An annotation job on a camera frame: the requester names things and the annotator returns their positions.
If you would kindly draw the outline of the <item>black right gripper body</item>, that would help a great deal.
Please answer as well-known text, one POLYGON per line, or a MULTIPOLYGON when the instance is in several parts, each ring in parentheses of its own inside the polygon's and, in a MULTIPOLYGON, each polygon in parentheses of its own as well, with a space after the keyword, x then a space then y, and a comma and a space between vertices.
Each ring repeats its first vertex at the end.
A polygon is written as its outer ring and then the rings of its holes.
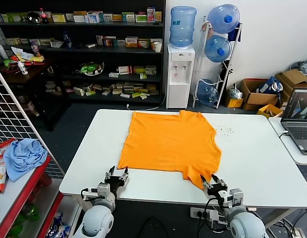
POLYGON ((213 196, 215 198, 220 198, 220 191, 226 191, 227 192, 227 184, 222 185, 221 183, 215 183, 211 184, 210 187, 207 189, 207 194, 209 196, 213 196))

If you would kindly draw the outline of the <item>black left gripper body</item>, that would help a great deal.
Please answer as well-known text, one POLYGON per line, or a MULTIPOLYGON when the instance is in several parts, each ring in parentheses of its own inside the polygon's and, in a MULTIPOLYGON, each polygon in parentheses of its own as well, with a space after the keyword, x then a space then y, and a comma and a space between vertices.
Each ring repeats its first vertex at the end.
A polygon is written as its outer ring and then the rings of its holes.
POLYGON ((105 178, 104 182, 110 185, 111 192, 117 192, 119 187, 123 187, 128 179, 128 175, 125 176, 110 176, 109 178, 105 178))

